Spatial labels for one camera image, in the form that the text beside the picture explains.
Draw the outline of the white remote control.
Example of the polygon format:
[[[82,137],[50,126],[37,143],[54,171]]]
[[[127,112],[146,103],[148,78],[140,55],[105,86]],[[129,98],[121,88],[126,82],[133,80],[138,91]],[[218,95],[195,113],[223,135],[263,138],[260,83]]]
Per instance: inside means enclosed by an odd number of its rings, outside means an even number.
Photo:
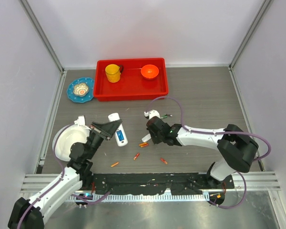
[[[112,113],[108,115],[108,120],[110,122],[120,120],[118,113]],[[117,131],[115,132],[116,143],[119,147],[126,146],[128,144],[128,139],[122,124],[119,125]]]

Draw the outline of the white battery cover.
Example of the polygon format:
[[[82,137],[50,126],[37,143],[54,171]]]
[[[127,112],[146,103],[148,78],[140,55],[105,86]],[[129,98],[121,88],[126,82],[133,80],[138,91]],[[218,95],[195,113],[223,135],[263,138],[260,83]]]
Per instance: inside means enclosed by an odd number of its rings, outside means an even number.
[[[146,136],[144,136],[144,137],[142,138],[142,142],[148,142],[150,139],[151,139],[151,135],[150,135],[150,134],[147,134]]]

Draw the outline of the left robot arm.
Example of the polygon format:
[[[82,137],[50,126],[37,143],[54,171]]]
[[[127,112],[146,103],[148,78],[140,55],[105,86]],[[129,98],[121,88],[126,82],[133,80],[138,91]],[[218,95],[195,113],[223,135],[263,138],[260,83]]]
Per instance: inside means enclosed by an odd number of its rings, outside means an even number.
[[[73,143],[70,150],[70,161],[61,173],[45,188],[28,199],[19,198],[12,209],[8,222],[10,229],[42,229],[52,214],[77,190],[88,190],[93,182],[90,161],[102,142],[110,140],[122,120],[104,124],[93,122],[86,126],[84,116],[71,125],[63,128],[66,131],[72,126],[89,131],[85,143]]]

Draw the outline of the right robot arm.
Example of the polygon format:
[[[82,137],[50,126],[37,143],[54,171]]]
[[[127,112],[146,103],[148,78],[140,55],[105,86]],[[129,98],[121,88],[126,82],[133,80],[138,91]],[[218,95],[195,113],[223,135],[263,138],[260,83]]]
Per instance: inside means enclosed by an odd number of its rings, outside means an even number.
[[[169,146],[199,146],[218,151],[222,159],[209,167],[201,186],[219,187],[234,172],[249,172],[258,143],[238,126],[229,124],[224,129],[198,129],[181,124],[172,126],[154,116],[146,124],[154,144]]]

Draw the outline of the white paper plate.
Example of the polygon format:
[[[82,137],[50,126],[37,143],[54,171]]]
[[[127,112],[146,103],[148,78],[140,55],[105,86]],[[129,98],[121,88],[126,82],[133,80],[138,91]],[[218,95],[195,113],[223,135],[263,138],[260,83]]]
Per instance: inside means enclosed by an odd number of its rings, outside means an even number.
[[[90,131],[77,125],[67,125],[57,132],[52,142],[52,149],[58,159],[70,161],[71,146],[76,143],[86,143]]]

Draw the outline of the small patterned bowl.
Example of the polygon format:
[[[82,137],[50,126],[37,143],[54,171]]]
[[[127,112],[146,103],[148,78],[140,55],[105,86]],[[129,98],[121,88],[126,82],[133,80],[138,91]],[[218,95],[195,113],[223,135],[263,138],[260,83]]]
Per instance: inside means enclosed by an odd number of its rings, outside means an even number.
[[[89,87],[86,83],[76,84],[73,88],[73,94],[75,96],[83,97],[89,92]]]

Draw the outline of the red plastic tray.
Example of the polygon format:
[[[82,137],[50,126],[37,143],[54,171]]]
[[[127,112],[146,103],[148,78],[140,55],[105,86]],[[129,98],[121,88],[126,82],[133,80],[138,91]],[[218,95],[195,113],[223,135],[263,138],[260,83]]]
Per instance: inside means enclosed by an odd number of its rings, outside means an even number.
[[[109,64],[123,66],[121,78],[116,83],[108,81],[105,67]],[[152,64],[158,67],[159,74],[154,79],[145,79],[141,68]],[[164,58],[139,58],[99,60],[96,65],[93,95],[100,102],[152,100],[166,96],[169,86]]]

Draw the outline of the blue dotted plate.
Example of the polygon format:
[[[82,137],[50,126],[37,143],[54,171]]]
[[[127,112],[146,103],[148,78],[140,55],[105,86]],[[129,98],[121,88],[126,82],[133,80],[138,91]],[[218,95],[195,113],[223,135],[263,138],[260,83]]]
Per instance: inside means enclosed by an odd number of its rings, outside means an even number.
[[[83,96],[83,97],[79,97],[79,96],[75,96],[73,94],[73,88],[76,84],[79,84],[79,83],[86,83],[89,87],[89,92]],[[68,86],[68,89],[67,89],[67,97],[74,103],[86,103],[86,102],[89,102],[91,101],[94,96],[93,96],[93,90],[94,90],[94,80],[92,78],[89,78],[89,77],[82,77],[82,78],[79,78],[79,79],[76,79],[74,80],[69,86]]]

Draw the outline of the yellow mug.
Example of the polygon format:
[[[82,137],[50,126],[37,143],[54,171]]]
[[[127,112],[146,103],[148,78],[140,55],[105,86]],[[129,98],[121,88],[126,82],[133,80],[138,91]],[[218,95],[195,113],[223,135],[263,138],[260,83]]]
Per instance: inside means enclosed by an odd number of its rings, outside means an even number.
[[[117,83],[121,78],[122,72],[122,65],[109,64],[105,67],[105,74],[107,76],[108,81],[111,83]]]

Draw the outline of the orange bowl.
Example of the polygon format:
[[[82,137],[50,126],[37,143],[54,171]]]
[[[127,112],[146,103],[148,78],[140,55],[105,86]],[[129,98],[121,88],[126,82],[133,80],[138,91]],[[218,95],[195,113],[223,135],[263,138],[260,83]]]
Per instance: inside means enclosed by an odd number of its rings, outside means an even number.
[[[159,69],[153,64],[147,64],[141,68],[141,75],[143,78],[151,80],[158,76]]]

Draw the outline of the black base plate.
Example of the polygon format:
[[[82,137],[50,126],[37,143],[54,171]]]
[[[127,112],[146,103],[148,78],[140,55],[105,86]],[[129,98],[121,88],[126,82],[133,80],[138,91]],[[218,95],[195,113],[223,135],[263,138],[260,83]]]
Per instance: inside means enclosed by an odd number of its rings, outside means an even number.
[[[172,195],[201,194],[204,189],[235,188],[231,175],[222,182],[203,173],[129,173],[79,175],[81,189],[94,186],[96,194],[104,195],[162,195],[170,189]]]

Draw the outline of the aluminium frame rail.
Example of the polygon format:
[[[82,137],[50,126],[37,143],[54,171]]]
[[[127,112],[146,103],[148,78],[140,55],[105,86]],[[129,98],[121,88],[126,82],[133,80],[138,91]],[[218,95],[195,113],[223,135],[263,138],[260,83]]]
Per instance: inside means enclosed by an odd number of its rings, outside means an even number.
[[[26,174],[20,193],[38,193],[52,182],[58,174]],[[243,174],[247,191],[280,191],[281,187],[274,172],[249,172]]]

